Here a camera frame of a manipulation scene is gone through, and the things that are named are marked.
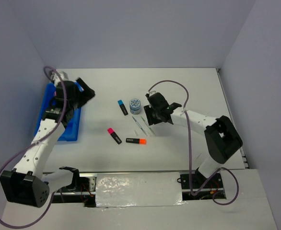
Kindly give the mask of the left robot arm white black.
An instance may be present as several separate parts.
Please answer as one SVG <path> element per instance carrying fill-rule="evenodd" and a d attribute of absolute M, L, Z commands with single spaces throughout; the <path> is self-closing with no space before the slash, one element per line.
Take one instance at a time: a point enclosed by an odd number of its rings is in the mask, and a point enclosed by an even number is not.
<path fill-rule="evenodd" d="M 62 166 L 54 173 L 43 174 L 45 164 L 73 119 L 74 112 L 94 98 L 95 92 L 81 78 L 66 80 L 55 87 L 52 99 L 42 114 L 40 126 L 27 150 L 11 171 L 3 171 L 0 183 L 7 201 L 33 207 L 42 207 L 50 194 L 66 187 L 80 188 L 79 170 Z"/>

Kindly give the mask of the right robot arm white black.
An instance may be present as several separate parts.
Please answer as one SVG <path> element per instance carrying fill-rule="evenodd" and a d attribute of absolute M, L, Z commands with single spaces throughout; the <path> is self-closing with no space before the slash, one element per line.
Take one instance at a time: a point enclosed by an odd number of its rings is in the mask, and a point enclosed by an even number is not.
<path fill-rule="evenodd" d="M 170 123 L 194 131 L 206 139 L 209 156 L 196 169 L 196 184 L 207 187 L 212 182 L 212 174 L 223 166 L 243 145 L 242 139 L 230 118 L 205 116 L 187 110 L 179 103 L 169 104 L 161 93 L 147 93 L 149 102 L 144 106 L 148 124 Z"/>

